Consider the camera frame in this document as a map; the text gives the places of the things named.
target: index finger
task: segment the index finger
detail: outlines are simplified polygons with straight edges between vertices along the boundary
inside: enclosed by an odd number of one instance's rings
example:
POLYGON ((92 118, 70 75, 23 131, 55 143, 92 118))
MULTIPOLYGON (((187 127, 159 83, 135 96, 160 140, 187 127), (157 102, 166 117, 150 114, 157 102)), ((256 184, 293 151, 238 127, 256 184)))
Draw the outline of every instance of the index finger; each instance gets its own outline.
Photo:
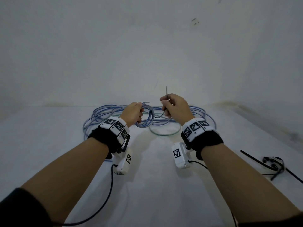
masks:
POLYGON ((181 98, 181 96, 179 95, 176 95, 176 94, 167 94, 167 95, 164 95, 160 98, 160 100, 168 100, 168 99, 173 99, 173 100, 176 100, 178 98, 181 98))

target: forearm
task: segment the forearm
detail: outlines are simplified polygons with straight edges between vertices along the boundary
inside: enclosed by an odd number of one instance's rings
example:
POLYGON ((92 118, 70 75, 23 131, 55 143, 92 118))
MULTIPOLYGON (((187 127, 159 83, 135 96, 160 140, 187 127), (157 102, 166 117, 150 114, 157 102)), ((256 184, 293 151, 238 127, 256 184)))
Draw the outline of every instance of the forearm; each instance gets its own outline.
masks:
POLYGON ((52 221, 64 222, 107 154, 107 145, 89 138, 48 164, 21 188, 41 202, 52 221))
POLYGON ((279 221, 300 213, 266 178, 224 144, 207 146, 201 155, 240 223, 279 221))

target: black and white square marker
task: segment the black and white square marker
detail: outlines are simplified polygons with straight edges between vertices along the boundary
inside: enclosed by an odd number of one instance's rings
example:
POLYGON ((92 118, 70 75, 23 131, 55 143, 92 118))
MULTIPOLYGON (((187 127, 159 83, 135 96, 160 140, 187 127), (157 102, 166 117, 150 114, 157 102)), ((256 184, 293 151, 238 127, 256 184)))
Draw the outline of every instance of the black and white square marker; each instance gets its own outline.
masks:
POLYGON ((127 154, 126 161, 131 164, 131 156, 129 154, 127 154))
POLYGON ((113 119, 107 119, 104 123, 107 123, 107 124, 113 124, 116 120, 113 120, 113 119))
POLYGON ((179 149, 176 149, 176 150, 174 150, 173 152, 174 152, 175 159, 176 159, 177 157, 180 157, 180 156, 181 156, 181 155, 180 155, 179 149))
POLYGON ((200 128, 200 125, 197 122, 194 122, 193 124, 189 125, 192 131, 198 130, 200 128))
POLYGON ((186 135, 186 137, 188 138, 192 132, 191 132, 191 130, 189 129, 189 127, 187 127, 187 128, 185 129, 185 131, 183 131, 183 133, 184 133, 184 134, 186 135))
POLYGON ((114 127, 116 127, 119 131, 121 131, 124 126, 123 126, 122 123, 120 123, 119 121, 117 121, 115 123, 114 127))
POLYGON ((126 139, 128 133, 127 133, 126 130, 124 129, 124 130, 122 131, 121 135, 122 135, 122 138, 123 138, 123 139, 126 139))
POLYGON ((208 124, 206 121, 199 121, 199 123, 200 123, 202 126, 209 126, 209 124, 208 124))

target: coiled blue cable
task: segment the coiled blue cable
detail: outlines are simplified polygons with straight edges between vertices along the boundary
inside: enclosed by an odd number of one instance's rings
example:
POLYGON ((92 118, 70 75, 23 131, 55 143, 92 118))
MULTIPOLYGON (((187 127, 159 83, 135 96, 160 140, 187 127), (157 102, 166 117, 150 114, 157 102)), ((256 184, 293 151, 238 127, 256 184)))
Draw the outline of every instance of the coiled blue cable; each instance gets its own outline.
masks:
MULTIPOLYGON (((141 123, 136 122, 135 125, 137 127, 146 128, 146 127, 149 127, 150 125, 163 126, 163 125, 168 124, 169 122, 176 122, 174 119, 169 119, 162 115, 162 113, 163 113, 163 111, 161 110, 162 106, 153 106, 152 107, 152 106, 148 105, 147 103, 149 103, 149 102, 143 102, 142 108, 144 108, 143 113, 148 114, 148 117, 147 117, 147 119, 142 120, 141 123)), ((89 135, 89 133, 88 133, 89 131, 95 129, 98 124, 105 121, 110 116, 119 116, 125 107, 127 107, 127 105, 117 106, 115 104, 108 104, 108 105, 104 105, 104 106, 96 108, 93 111, 92 116, 89 119, 87 119, 83 124, 82 129, 83 129, 83 133, 84 133, 84 140, 87 139, 87 137, 89 135)), ((208 116, 213 121, 214 128, 217 129, 217 124, 216 124, 215 120, 209 114, 207 114, 204 109, 202 109, 200 107, 196 107, 196 106, 189 106, 189 108, 190 108, 191 112, 193 113, 193 115, 196 117, 198 116, 198 117, 202 117, 205 119, 205 116, 208 116)))

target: hand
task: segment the hand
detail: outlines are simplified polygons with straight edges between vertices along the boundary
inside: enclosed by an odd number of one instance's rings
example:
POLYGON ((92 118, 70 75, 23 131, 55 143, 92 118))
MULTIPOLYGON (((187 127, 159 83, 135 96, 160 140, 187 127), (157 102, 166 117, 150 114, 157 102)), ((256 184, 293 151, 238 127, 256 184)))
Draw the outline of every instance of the hand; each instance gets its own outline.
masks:
POLYGON ((184 123, 194 118, 188 103, 181 96, 176 94, 168 94, 167 96, 162 96, 160 98, 162 106, 162 111, 164 111, 165 116, 168 118, 173 117, 181 126, 184 123))
POLYGON ((126 108, 124 108, 120 118, 126 122, 126 125, 130 127, 134 125, 136 122, 141 122, 141 117, 143 115, 144 108, 142 108, 142 103, 131 103, 126 108))

